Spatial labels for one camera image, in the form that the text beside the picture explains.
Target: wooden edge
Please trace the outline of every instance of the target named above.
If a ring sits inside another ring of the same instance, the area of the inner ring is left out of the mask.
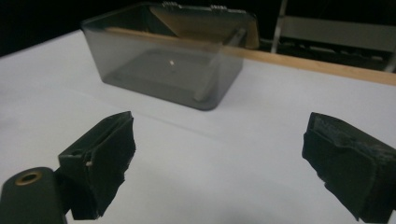
[[[232,54],[262,63],[279,64],[339,77],[349,77],[358,80],[396,86],[396,74],[393,73],[352,67],[336,63],[325,63],[258,50],[226,49],[226,51],[232,51]]]
[[[118,27],[110,27],[107,28],[106,30],[113,33],[137,35],[137,36],[149,37],[153,39],[162,39],[165,41],[166,40],[181,41],[181,39],[177,37],[166,36],[166,35],[153,35],[148,33],[137,32],[133,30],[122,29]],[[193,40],[182,40],[182,42],[197,46],[202,46],[204,44],[202,42],[197,42]],[[273,54],[269,52],[251,50],[251,49],[224,47],[224,50],[222,52],[262,63],[279,64],[288,67],[294,67],[294,68],[299,68],[314,72],[325,73],[329,75],[335,75],[339,77],[349,77],[358,80],[396,86],[396,74],[387,73],[387,72],[381,72],[381,71],[370,70],[359,67],[352,67],[352,66],[341,65],[336,63],[325,63],[320,61],[296,58],[296,57]]]

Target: dark background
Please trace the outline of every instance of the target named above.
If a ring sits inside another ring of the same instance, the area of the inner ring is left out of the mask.
[[[0,56],[79,29],[90,17],[135,0],[1,0]],[[177,1],[181,5],[223,5],[256,14],[261,37],[272,39],[281,0]],[[395,0],[289,0],[287,14],[340,21],[396,25]]]

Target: clear plastic box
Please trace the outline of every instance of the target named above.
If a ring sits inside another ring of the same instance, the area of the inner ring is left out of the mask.
[[[225,7],[139,4],[81,24],[101,79],[201,110],[215,108],[259,46],[254,15]]]

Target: white table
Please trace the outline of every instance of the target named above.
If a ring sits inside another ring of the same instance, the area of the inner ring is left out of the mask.
[[[59,153],[126,110],[137,151],[125,183],[104,217],[69,223],[356,223],[301,157],[310,113],[396,147],[395,86],[245,60],[203,112],[102,83],[74,32],[0,60],[0,182],[56,169]]]

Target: gray translucent box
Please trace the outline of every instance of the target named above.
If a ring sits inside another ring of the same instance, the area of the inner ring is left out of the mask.
[[[225,7],[140,4],[81,27],[105,83],[201,110],[219,104],[242,68],[230,49],[259,46],[254,15]]]

